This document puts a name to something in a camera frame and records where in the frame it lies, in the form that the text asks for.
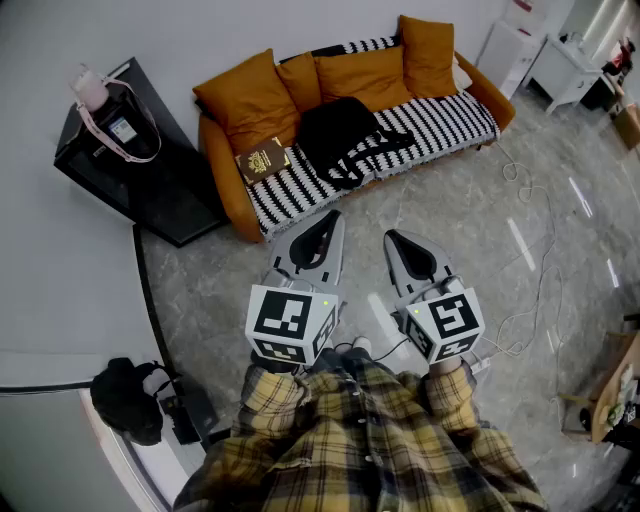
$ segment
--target black cabinet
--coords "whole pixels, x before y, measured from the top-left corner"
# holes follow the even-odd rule
[[[144,164],[125,162],[86,129],[73,106],[58,142],[54,165],[123,215],[181,247],[227,223],[211,169],[136,59],[119,69],[124,71],[116,78],[132,87],[155,119],[162,138],[158,156]],[[129,95],[130,101],[137,101],[123,86],[109,84],[108,88],[112,99]]]

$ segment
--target yellow plaid shirt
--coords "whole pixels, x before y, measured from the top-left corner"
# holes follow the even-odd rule
[[[306,379],[252,366],[231,437],[180,512],[547,510],[506,434],[480,423],[468,366],[393,376],[357,360]]]

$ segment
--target hand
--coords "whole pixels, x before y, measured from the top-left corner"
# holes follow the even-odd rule
[[[462,365],[462,358],[460,356],[455,356],[451,359],[447,359],[446,361],[442,361],[441,363],[432,364],[429,367],[429,374],[432,377],[446,375],[447,373],[451,373],[460,368],[460,365]]]

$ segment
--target black bag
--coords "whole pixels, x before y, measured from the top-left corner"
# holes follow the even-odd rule
[[[377,146],[361,151],[355,158],[349,157],[348,152],[369,136],[375,137]],[[304,112],[296,142],[320,179],[338,189],[353,189],[362,185],[364,179],[356,162],[365,160],[370,166],[368,157],[408,148],[416,141],[411,131],[385,130],[360,100],[347,97]],[[379,171],[376,159],[371,160]],[[335,169],[340,177],[331,176],[329,169]]]
[[[144,391],[142,383],[155,370],[164,370],[169,380],[153,394]],[[91,401],[107,425],[125,439],[151,446],[161,441],[162,413],[156,396],[179,377],[169,374],[156,361],[133,366],[127,357],[109,361],[107,369],[94,377],[91,383]]]

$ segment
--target white cable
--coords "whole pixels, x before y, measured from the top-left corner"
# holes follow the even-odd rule
[[[564,294],[564,282],[563,282],[563,278],[562,278],[562,271],[560,270],[560,267],[558,267],[557,265],[552,265],[549,268],[545,269],[545,261],[547,256],[549,255],[549,253],[551,252],[551,249],[553,249],[553,247],[555,246],[556,243],[556,224],[555,224],[555,218],[554,218],[554,214],[553,214],[553,208],[551,206],[551,197],[549,196],[549,192],[547,191],[546,188],[541,187],[540,185],[534,185],[533,184],[533,176],[532,176],[532,172],[531,169],[529,169],[526,165],[521,164],[520,162],[516,162],[513,157],[507,152],[507,150],[505,150],[500,143],[496,142],[496,145],[500,148],[500,150],[506,155],[506,157],[511,160],[510,163],[504,165],[502,167],[502,176],[504,177],[505,181],[508,182],[514,182],[518,179],[518,166],[522,167],[524,170],[527,171],[528,175],[529,175],[529,184],[530,186],[524,186],[521,187],[518,190],[518,199],[520,199],[520,201],[522,201],[523,203],[529,203],[531,201],[531,198],[533,196],[533,192],[536,189],[542,190],[544,192],[544,195],[547,198],[547,203],[549,205],[549,215],[551,217],[551,226],[552,226],[552,231],[553,231],[553,241],[551,242],[551,245],[549,246],[549,248],[547,249],[547,251],[544,253],[544,255],[542,256],[542,263],[541,263],[541,272],[540,272],[540,278],[538,279],[538,291],[536,293],[536,299],[533,303],[533,306],[531,307],[531,309],[529,309],[528,311],[525,311],[524,313],[517,313],[515,315],[511,315],[507,318],[505,318],[502,323],[500,324],[500,328],[498,329],[498,336],[496,337],[496,341],[492,341],[488,338],[485,338],[484,336],[482,336],[482,339],[485,341],[488,341],[489,343],[491,343],[493,346],[495,346],[498,349],[498,352],[496,354],[493,354],[492,356],[489,357],[489,359],[491,359],[492,357],[494,357],[495,355],[497,355],[498,353],[503,353],[508,355],[509,357],[515,358],[520,356],[526,349],[527,347],[531,344],[531,342],[535,339],[536,337],[536,333],[538,330],[538,313],[540,310],[540,294],[542,291],[542,281],[544,279],[544,276],[547,274],[547,272],[550,272],[551,270],[557,270],[558,271],[558,278],[560,280],[560,302],[558,304],[558,313],[556,316],[556,321],[554,322],[553,328],[556,331],[556,335],[558,337],[558,348],[555,351],[555,356],[556,356],[556,392],[555,392],[555,396],[553,398],[551,398],[551,400],[549,401],[549,403],[553,404],[555,402],[555,404],[557,405],[557,417],[558,417],[558,424],[560,426],[560,429],[562,429],[562,417],[560,414],[560,400],[558,399],[557,395],[558,395],[558,390],[559,390],[559,382],[560,382],[560,351],[562,349],[562,346],[564,345],[564,340],[563,337],[560,336],[560,329],[558,327],[558,324],[560,323],[560,313],[562,311],[562,296]],[[507,168],[512,166],[513,167],[513,177],[509,178],[507,176]],[[535,311],[535,318],[534,318],[534,325],[533,325],[533,335],[531,336],[531,339],[529,341],[527,341],[526,343],[522,343],[520,341],[514,343],[513,345],[511,345],[511,347],[509,347],[508,349],[505,349],[503,347],[500,346],[500,337],[502,334],[502,329],[504,328],[504,326],[507,324],[507,322],[509,322],[510,320],[513,320],[517,317],[520,316],[525,316],[525,315],[529,315],[531,313],[533,313]]]

